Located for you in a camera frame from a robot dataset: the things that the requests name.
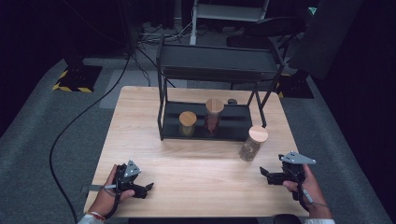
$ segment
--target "gray carpet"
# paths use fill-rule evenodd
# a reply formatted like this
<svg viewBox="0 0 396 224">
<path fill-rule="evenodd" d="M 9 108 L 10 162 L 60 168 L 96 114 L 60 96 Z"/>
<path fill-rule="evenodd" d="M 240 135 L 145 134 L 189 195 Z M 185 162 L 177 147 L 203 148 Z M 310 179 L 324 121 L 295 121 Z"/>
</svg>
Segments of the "gray carpet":
<svg viewBox="0 0 396 224">
<path fill-rule="evenodd" d="M 216 45 L 224 41 L 216 33 L 198 36 L 197 43 Z M 145 52 L 154 59 L 155 47 Z M 155 67 L 139 54 L 138 61 L 154 83 Z M 84 187 L 92 182 L 96 164 L 106 139 L 106 133 L 121 85 L 145 85 L 123 80 L 117 89 L 99 102 L 115 83 L 125 65 L 124 59 L 91 58 L 85 64 L 104 67 L 93 93 L 53 91 L 66 64 L 60 61 L 43 76 L 19 115 L 0 139 L 0 223 L 73 223 L 67 203 L 50 173 L 49 157 L 58 134 L 76 116 L 94 102 L 59 138 L 52 154 L 53 169 L 69 197 L 78 218 L 83 216 Z M 131 61 L 125 78 L 140 74 Z M 309 86 L 315 99 L 282 98 L 286 116 L 300 152 L 316 159 L 312 169 L 316 174 L 336 223 L 391 223 L 367 178 L 357 164 L 331 112 L 312 80 Z M 227 83 L 188 81 L 187 88 L 228 89 Z M 259 222 L 272 223 L 270 217 Z M 126 223 L 125 218 L 111 218 L 107 223 Z"/>
</svg>

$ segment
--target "metal rack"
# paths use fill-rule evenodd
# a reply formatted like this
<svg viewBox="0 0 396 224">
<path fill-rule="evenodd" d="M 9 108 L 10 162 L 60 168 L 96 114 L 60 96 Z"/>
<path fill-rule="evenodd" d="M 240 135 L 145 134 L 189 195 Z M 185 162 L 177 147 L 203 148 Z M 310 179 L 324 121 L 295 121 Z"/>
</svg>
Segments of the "metal rack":
<svg viewBox="0 0 396 224">
<path fill-rule="evenodd" d="M 266 121 L 262 109 L 271 91 L 275 89 L 285 67 L 274 46 L 268 50 L 258 50 L 175 45 L 165 44 L 163 36 L 157 49 L 156 60 L 160 94 L 158 128 L 161 140 L 164 138 L 188 138 L 245 141 L 248 137 L 248 129 L 252 126 L 249 105 L 253 97 L 256 97 L 260 109 L 262 127 L 265 127 Z M 254 88 L 246 105 L 225 105 L 221 115 L 219 133 L 215 136 L 205 136 L 202 132 L 205 104 L 169 100 L 168 79 L 253 83 Z M 258 84 L 268 80 L 272 80 L 270 90 L 261 100 Z M 197 116 L 195 133 L 192 137 L 183 137 L 178 130 L 178 116 L 187 110 Z"/>
</svg>

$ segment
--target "dark background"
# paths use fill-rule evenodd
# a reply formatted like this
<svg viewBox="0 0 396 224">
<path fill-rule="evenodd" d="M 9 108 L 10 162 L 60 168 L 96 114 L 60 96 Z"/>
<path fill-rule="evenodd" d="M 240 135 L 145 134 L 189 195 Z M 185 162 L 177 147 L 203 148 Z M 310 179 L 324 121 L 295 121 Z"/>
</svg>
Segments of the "dark background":
<svg viewBox="0 0 396 224">
<path fill-rule="evenodd" d="M 32 2 L 0 2 L 0 135 L 14 120 L 40 78 L 63 57 L 55 34 L 39 19 L 41 13 L 48 12 L 37 10 Z M 54 3 L 79 56 L 106 55 L 125 48 L 99 36 L 64 2 Z M 102 33 L 125 42 L 115 1 L 70 0 L 68 3 Z M 131 6 L 130 19 L 135 25 L 143 21 L 164 23 L 159 16 L 161 5 L 132 1 Z M 392 105 L 396 84 L 395 9 L 394 1 L 363 1 L 327 76 L 314 78 L 361 169 L 393 221 L 396 221 L 393 204 L 396 198 L 392 191 L 396 189 L 393 181 L 396 177 L 396 111 Z"/>
</svg>

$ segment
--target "jar lid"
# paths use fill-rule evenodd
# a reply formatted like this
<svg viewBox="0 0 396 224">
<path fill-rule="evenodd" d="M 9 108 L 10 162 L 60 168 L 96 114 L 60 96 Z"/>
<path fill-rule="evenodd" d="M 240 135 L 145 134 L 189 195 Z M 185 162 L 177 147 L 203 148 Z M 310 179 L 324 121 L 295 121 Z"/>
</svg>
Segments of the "jar lid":
<svg viewBox="0 0 396 224">
<path fill-rule="evenodd" d="M 258 143 L 263 143 L 268 139 L 268 132 L 261 126 L 253 126 L 248 130 L 250 138 Z"/>
<path fill-rule="evenodd" d="M 197 121 L 196 115 L 191 111 L 184 111 L 178 119 L 183 126 L 192 126 Z"/>
<path fill-rule="evenodd" d="M 211 113 L 219 113 L 224 109 L 224 103 L 219 99 L 209 99 L 206 101 L 206 108 Z"/>
</svg>

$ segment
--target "wooden lid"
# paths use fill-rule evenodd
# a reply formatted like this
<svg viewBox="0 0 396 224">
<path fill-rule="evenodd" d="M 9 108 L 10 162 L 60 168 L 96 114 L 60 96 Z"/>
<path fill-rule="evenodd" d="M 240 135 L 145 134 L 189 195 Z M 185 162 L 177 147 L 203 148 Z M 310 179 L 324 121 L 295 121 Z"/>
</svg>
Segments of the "wooden lid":
<svg viewBox="0 0 396 224">
<path fill-rule="evenodd" d="M 197 121 L 197 116 L 191 111 L 184 111 L 178 119 L 183 126 L 192 126 Z"/>
<path fill-rule="evenodd" d="M 258 143 L 263 143 L 268 139 L 268 132 L 261 126 L 253 126 L 248 130 L 250 138 Z"/>
<path fill-rule="evenodd" d="M 211 113 L 219 113 L 224 109 L 224 103 L 219 99 L 209 99 L 206 101 L 206 108 Z"/>
</svg>

